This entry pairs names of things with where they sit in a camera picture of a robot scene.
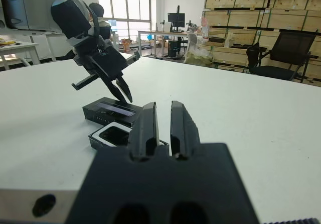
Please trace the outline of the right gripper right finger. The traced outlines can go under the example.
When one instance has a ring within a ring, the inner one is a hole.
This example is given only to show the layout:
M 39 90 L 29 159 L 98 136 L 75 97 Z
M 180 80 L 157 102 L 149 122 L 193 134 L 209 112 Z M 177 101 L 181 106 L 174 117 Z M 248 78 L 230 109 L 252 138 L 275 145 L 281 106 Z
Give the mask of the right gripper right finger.
M 191 157 L 196 145 L 200 143 L 195 122 L 185 105 L 176 100 L 172 101 L 171 105 L 170 138 L 171 151 L 175 158 Z

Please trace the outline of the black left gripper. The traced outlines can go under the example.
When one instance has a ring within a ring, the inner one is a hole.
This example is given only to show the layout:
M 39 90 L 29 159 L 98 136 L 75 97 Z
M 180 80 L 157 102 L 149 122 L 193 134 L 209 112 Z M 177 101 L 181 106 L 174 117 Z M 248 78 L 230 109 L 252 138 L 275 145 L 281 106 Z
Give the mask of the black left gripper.
M 82 89 L 84 86 L 90 84 L 94 80 L 100 78 L 109 91 L 120 102 L 125 103 L 125 98 L 120 90 L 112 83 L 114 80 L 121 89 L 123 94 L 127 97 L 129 102 L 132 102 L 132 95 L 125 80 L 122 78 L 122 71 L 130 64 L 134 63 L 140 58 L 139 52 L 134 52 L 128 58 L 124 58 L 110 43 L 104 42 L 104 49 L 94 48 L 86 53 L 75 54 L 74 61 L 79 66 L 83 66 L 89 76 L 78 83 L 73 83 L 72 86 L 76 90 Z

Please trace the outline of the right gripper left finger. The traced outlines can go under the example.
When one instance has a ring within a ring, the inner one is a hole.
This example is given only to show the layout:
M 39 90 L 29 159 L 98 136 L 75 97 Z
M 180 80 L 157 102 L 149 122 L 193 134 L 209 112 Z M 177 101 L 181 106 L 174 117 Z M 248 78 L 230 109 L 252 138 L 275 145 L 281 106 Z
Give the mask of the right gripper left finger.
M 129 133 L 128 148 L 132 159 L 149 159 L 159 146 L 156 103 L 143 106 Z

